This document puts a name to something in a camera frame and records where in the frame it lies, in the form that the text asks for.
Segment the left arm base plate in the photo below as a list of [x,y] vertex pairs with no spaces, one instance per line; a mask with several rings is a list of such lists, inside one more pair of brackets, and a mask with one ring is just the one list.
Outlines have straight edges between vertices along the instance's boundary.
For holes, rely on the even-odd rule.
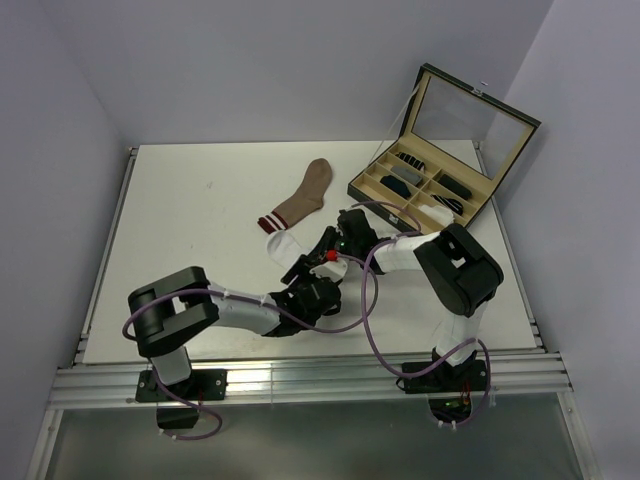
[[[167,389],[180,398],[192,402],[221,401],[225,398],[227,387],[227,371],[225,369],[193,370],[190,377]],[[142,371],[139,375],[135,401],[138,403],[169,402],[167,396],[158,386],[151,370]]]

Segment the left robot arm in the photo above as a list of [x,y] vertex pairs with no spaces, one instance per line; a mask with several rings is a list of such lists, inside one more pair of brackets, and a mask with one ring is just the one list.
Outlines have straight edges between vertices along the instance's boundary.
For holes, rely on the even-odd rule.
[[242,329],[262,337],[289,337],[312,330],[340,311],[341,282],[297,274],[286,289],[264,295],[225,290],[201,267],[188,267],[128,296],[131,317],[123,336],[137,345],[159,378],[159,388],[183,399],[195,386],[186,343],[209,327]]

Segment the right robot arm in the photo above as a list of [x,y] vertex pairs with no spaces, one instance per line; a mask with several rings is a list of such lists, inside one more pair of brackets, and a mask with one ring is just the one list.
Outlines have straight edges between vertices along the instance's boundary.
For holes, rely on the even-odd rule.
[[269,255],[286,268],[281,282],[294,288],[321,277],[340,283],[346,274],[338,264],[341,259],[361,260],[377,275],[424,272],[449,311],[432,353],[435,383],[452,390],[466,379],[468,370],[486,366],[476,359],[477,335],[504,274],[464,227],[452,223],[426,235],[380,238],[362,210],[342,210],[337,225],[326,228],[314,248],[305,250],[282,233],[269,240]]

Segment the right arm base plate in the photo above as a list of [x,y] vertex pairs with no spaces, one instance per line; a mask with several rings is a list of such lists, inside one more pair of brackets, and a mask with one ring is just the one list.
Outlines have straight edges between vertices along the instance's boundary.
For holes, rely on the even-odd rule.
[[407,394],[471,393],[484,391],[488,381],[485,361],[472,358],[454,367],[443,363],[420,377],[399,378],[396,386]]

